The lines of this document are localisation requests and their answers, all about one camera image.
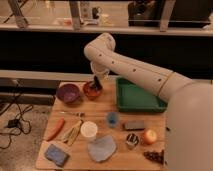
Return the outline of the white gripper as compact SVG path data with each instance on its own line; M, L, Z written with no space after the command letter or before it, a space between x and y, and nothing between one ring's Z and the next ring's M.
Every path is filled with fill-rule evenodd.
M109 75L110 70L96 62L91 62L90 67L93 74L100 80L105 79Z

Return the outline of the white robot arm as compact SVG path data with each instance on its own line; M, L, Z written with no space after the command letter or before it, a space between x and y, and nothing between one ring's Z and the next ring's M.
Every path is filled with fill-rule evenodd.
M113 71L167 103L166 171L213 171L213 85L115 52L103 33L84 47L92 72Z

